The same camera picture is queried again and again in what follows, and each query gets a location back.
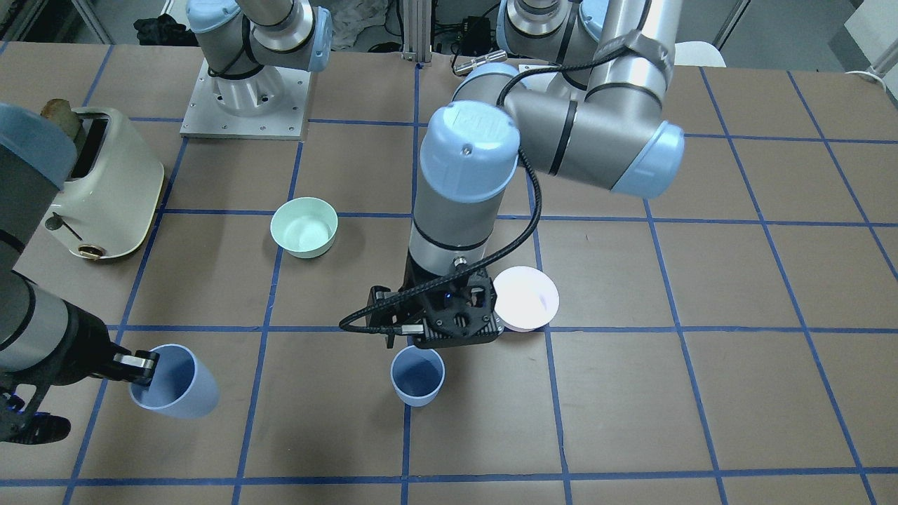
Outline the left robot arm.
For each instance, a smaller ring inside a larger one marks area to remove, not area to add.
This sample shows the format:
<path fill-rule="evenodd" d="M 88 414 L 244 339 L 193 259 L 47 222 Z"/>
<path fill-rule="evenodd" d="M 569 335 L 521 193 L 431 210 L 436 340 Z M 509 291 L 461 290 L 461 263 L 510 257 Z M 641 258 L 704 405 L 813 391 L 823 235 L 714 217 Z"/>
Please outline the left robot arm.
<path fill-rule="evenodd" d="M 685 134 L 662 118 L 680 1 L 503 1 L 498 45 L 545 61 L 478 64 L 429 120 L 404 281 L 375 285 L 340 328 L 408 335 L 421 349 L 493 342 L 557 313 L 534 269 L 488 265 L 524 244 L 542 214 L 537 173 L 651 199 L 683 159 Z"/>

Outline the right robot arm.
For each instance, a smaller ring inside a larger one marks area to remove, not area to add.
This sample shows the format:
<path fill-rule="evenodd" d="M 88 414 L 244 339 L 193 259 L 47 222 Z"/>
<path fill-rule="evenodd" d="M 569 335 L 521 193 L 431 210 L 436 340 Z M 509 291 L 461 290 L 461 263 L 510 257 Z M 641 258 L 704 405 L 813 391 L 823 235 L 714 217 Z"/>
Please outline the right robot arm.
<path fill-rule="evenodd" d="M 222 125 L 292 137 L 304 108 L 286 74 L 327 67 L 333 16 L 309 1 L 189 1 L 204 54 L 200 112 Z M 164 166 L 130 119 L 112 108 L 49 100 L 41 113 L 2 105 L 2 393 L 36 394 L 87 377 L 150 386 L 166 359 L 113 342 L 103 320 L 16 271 L 43 229 L 73 255 L 100 261 L 145 242 Z"/>

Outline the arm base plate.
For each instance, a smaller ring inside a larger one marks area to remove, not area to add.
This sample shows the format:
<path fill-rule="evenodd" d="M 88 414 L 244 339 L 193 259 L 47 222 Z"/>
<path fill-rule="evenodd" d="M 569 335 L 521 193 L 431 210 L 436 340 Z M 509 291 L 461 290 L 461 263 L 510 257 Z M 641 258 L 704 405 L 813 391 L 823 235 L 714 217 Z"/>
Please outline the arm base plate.
<path fill-rule="evenodd" d="M 243 80 L 212 77 L 204 62 L 180 134 L 207 140 L 303 140 L 311 83 L 311 72 L 272 66 Z"/>

